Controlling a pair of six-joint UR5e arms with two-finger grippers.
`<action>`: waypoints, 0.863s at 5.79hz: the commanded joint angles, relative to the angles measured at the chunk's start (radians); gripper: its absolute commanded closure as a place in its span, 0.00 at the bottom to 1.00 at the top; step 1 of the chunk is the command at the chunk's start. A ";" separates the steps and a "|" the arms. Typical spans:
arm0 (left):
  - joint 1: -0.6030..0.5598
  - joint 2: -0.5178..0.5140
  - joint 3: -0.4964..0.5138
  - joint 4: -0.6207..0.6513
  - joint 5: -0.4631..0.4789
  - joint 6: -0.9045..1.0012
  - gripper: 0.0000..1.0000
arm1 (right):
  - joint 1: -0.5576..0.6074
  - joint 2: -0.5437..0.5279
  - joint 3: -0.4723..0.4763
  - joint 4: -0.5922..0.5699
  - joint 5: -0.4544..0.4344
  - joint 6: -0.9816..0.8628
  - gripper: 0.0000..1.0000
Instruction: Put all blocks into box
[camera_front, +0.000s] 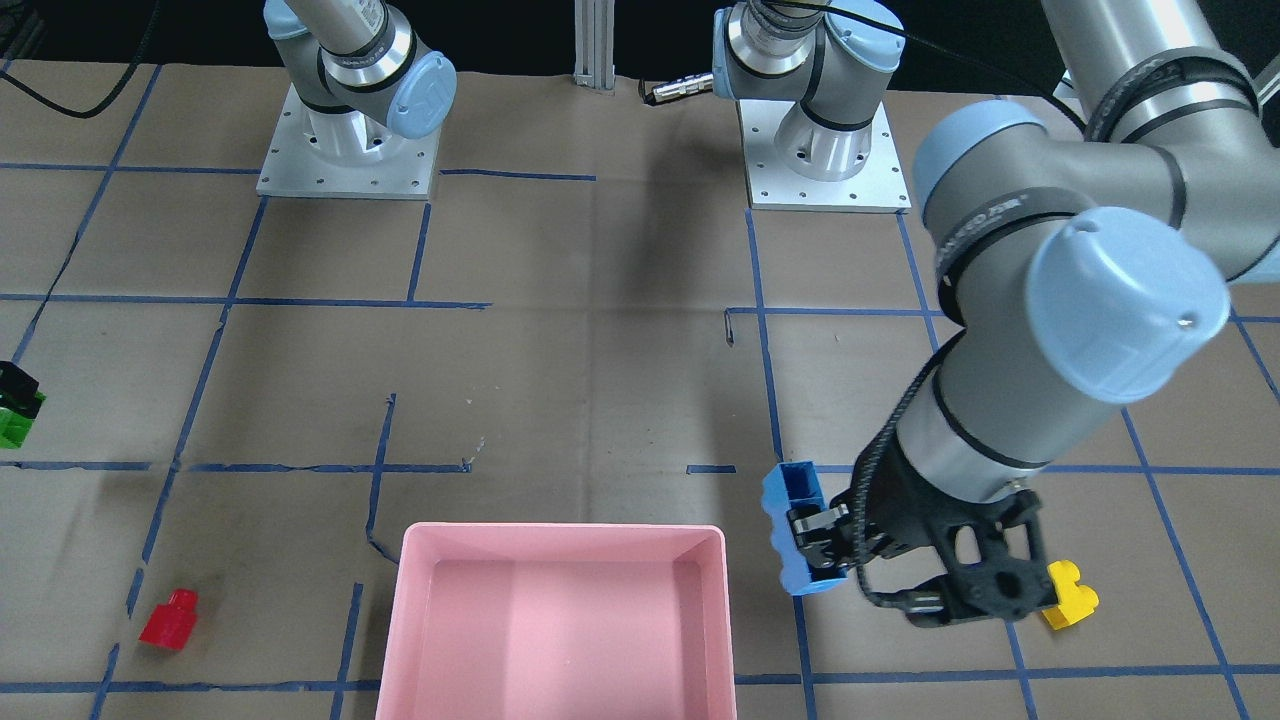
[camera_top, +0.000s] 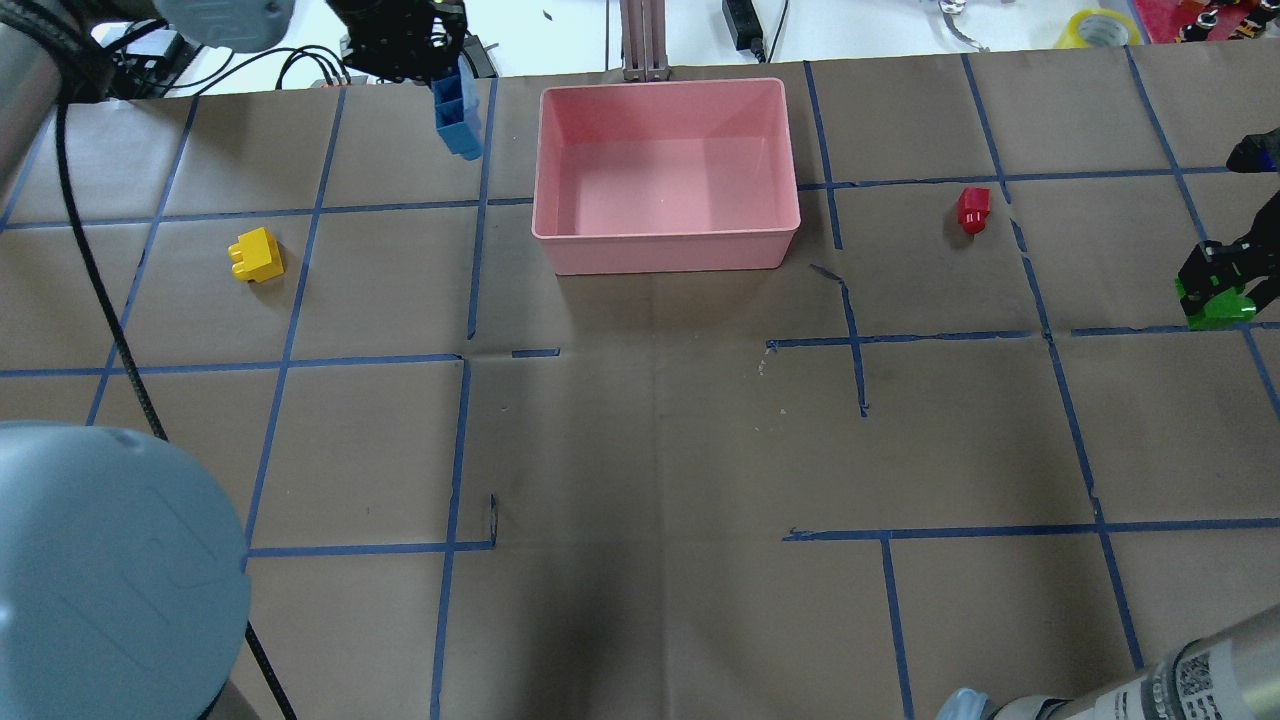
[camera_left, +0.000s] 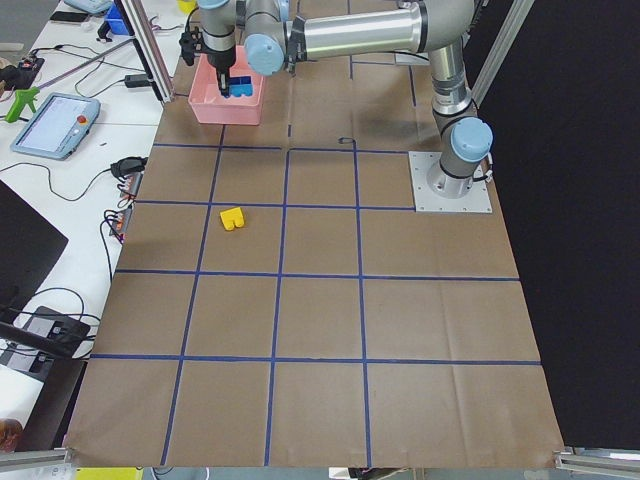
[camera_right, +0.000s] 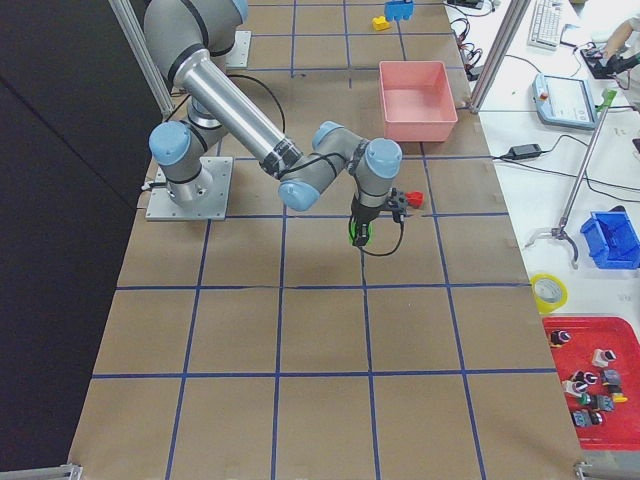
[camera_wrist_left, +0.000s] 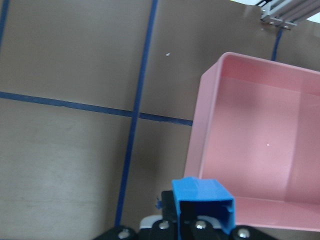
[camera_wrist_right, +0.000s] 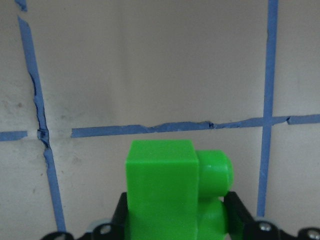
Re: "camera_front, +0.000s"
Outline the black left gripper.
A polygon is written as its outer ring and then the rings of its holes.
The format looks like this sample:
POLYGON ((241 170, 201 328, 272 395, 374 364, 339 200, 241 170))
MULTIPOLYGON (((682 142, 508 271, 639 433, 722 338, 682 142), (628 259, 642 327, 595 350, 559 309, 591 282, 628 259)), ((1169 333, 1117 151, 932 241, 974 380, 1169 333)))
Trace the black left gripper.
POLYGON ((951 626, 1014 623, 1059 602, 1039 510, 1032 489, 993 503, 955 498, 920 477, 900 443, 888 439, 860 452, 845 505, 800 503, 786 521, 810 574, 833 577, 852 568, 872 603, 897 609, 914 626, 951 626), (870 560, 914 550, 932 550, 943 571, 913 588, 870 588, 870 560))

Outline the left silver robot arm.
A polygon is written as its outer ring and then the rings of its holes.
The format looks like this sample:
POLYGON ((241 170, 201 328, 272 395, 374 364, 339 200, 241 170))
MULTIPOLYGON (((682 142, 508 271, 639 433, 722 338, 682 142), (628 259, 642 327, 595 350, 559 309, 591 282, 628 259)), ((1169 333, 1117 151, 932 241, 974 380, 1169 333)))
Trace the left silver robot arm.
POLYGON ((1046 1, 1078 142, 1025 106, 946 117, 911 177, 957 333, 826 498, 810 462, 764 480, 792 596, 858 579, 915 626, 1097 594, 1046 557, 1027 482, 1158 392, 1226 324, 1229 286, 1277 281, 1277 150, 1244 64, 1196 1, 1046 1))

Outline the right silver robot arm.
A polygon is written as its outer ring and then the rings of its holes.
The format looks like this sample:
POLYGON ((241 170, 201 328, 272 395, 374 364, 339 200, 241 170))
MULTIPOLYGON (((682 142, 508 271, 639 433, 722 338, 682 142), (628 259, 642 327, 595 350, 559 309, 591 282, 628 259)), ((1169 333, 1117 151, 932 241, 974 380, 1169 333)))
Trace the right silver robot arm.
POLYGON ((266 1, 262 17, 307 113, 372 122, 420 141, 443 126, 453 64, 385 1, 266 1))

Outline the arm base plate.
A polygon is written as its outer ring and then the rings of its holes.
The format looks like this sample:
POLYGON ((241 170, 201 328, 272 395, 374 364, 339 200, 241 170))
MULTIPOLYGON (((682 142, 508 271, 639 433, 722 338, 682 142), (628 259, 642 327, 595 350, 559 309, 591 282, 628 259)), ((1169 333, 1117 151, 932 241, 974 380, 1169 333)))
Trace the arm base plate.
POLYGON ((749 205, 758 210, 897 213, 913 206, 881 104, 869 126, 837 132, 796 102, 736 102, 749 205))
POLYGON ((426 201, 440 138, 440 129, 404 138, 358 111, 315 111, 291 86, 256 192, 288 199, 426 201))

